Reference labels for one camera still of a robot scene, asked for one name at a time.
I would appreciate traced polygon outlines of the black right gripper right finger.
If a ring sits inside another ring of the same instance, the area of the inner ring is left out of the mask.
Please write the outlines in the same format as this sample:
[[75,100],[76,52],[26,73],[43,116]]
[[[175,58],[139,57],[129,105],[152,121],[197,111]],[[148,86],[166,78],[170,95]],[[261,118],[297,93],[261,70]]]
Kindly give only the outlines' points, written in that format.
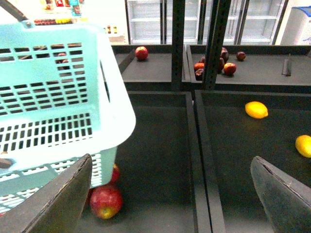
[[263,158],[250,166],[253,184],[276,233],[311,231],[311,189]]

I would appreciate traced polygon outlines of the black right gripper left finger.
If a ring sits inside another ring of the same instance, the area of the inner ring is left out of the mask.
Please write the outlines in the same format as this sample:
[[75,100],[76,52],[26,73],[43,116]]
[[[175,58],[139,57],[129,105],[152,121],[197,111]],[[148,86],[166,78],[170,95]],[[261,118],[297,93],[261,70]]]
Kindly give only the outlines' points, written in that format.
[[2,233],[73,233],[90,189],[92,158],[81,157],[0,218]]

